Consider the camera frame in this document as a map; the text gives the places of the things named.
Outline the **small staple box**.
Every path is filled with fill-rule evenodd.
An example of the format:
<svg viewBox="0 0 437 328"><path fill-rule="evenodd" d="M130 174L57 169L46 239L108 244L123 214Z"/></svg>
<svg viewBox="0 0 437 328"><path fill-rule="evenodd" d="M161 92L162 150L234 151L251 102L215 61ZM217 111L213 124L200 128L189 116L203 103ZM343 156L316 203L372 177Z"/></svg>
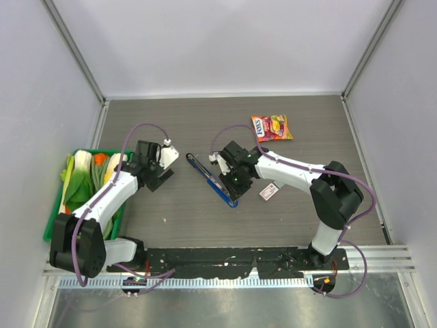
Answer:
<svg viewBox="0 0 437 328"><path fill-rule="evenodd" d="M259 192L259 196L264 200L268 201L270 198L272 198L276 193L278 193L280 190L280 187L278 187L275 183L271 182L268 184L264 189L262 189Z"/></svg>

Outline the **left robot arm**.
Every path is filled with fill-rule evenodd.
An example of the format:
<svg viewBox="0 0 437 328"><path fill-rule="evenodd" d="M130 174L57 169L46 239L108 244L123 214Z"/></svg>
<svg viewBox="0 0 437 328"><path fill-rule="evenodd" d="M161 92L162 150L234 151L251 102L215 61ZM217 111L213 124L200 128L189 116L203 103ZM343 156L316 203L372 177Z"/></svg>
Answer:
<svg viewBox="0 0 437 328"><path fill-rule="evenodd" d="M94 278L115 264L139 272L146 261L143 241L130 237L106 241L104 227L140 188L154 192L168 180L173 175L170 166L179 155L170 139L162 144L138 141L133 157L115 168L103 188L71 214L55 219L50 265L85 278Z"/></svg>

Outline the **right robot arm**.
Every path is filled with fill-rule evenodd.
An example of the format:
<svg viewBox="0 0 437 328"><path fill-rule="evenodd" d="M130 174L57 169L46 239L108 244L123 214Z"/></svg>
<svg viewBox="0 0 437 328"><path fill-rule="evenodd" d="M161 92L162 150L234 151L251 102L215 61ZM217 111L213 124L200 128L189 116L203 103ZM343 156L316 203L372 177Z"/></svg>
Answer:
<svg viewBox="0 0 437 328"><path fill-rule="evenodd" d="M209 160L220 167L219 178L232 200L242 197L254 179L277 180L309 194L320 223L307 258L317 270L332 263L341 233L364 199L356 182L346 178L348 172L341 163L312 165L266 148L247 150L234 141L210 154Z"/></svg>

